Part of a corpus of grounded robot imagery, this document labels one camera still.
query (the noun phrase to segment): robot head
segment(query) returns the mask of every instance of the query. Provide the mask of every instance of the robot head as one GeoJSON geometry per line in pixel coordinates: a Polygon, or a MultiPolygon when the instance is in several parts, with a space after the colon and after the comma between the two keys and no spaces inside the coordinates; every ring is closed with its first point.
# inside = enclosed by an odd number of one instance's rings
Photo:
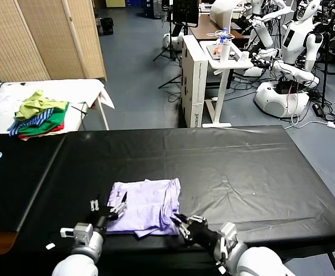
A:
{"type": "Polygon", "coordinates": [[[297,19],[305,20],[312,17],[317,13],[319,5],[319,0],[302,0],[297,8],[297,19]]]}

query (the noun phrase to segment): striped shirt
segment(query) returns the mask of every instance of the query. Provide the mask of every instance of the striped shirt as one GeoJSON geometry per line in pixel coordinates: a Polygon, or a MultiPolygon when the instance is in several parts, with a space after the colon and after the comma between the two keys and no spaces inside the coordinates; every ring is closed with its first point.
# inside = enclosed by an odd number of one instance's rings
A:
{"type": "Polygon", "coordinates": [[[19,129],[23,127],[28,127],[30,125],[40,126],[42,125],[49,117],[52,115],[54,108],[49,108],[43,111],[42,113],[33,116],[30,119],[20,121],[16,119],[13,124],[8,128],[9,136],[14,136],[18,134],[19,129]]]}

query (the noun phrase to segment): green shirt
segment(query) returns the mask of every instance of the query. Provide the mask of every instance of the green shirt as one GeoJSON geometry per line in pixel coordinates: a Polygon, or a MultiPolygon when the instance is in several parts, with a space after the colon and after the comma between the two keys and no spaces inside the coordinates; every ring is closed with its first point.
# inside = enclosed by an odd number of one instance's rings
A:
{"type": "Polygon", "coordinates": [[[35,115],[40,114],[49,108],[65,109],[67,102],[57,102],[45,98],[42,90],[37,90],[32,96],[22,103],[19,112],[16,114],[18,120],[29,119],[35,115]]]}
{"type": "Polygon", "coordinates": [[[18,133],[32,136],[49,132],[51,129],[54,129],[63,123],[68,106],[69,104],[67,103],[64,110],[54,108],[52,115],[43,124],[38,127],[35,125],[30,125],[20,128],[18,133]]]}

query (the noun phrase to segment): pile of clothes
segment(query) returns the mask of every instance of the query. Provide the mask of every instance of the pile of clothes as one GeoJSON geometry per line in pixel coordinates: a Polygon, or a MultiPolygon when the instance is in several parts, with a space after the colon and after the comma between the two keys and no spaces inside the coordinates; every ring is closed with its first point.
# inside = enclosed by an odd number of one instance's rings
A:
{"type": "Polygon", "coordinates": [[[19,139],[27,141],[32,137],[61,133],[68,106],[68,102],[45,98],[43,91],[37,90],[20,106],[8,129],[9,136],[18,136],[19,139]]]}

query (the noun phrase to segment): table leg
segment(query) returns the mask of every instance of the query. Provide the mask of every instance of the table leg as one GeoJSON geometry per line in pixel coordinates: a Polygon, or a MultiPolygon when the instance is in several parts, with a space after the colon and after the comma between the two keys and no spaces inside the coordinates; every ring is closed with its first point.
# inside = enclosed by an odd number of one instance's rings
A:
{"type": "Polygon", "coordinates": [[[215,104],[215,108],[213,108],[212,100],[210,99],[205,100],[209,115],[212,120],[212,124],[203,124],[202,126],[204,128],[230,127],[231,126],[230,123],[220,123],[221,110],[222,110],[222,105],[224,104],[226,86],[228,84],[229,75],[231,74],[231,77],[232,77],[231,71],[233,70],[230,70],[230,69],[222,70],[220,88],[218,89],[217,102],[215,104]]]}
{"type": "Polygon", "coordinates": [[[218,89],[217,102],[214,109],[214,118],[212,122],[219,122],[221,116],[222,105],[224,104],[224,98],[226,94],[226,86],[228,82],[228,77],[230,74],[230,69],[225,69],[222,72],[220,88],[218,89]]]}
{"type": "Polygon", "coordinates": [[[329,252],[327,255],[328,255],[328,258],[330,260],[330,263],[332,264],[334,272],[335,272],[335,257],[334,257],[332,252],[329,252]]]}
{"type": "Polygon", "coordinates": [[[103,122],[103,125],[106,128],[106,130],[109,131],[110,128],[109,128],[109,125],[107,123],[106,115],[105,115],[105,112],[103,111],[102,103],[101,103],[101,98],[100,98],[99,95],[97,96],[97,99],[96,99],[96,107],[98,109],[99,118],[103,122]]]}

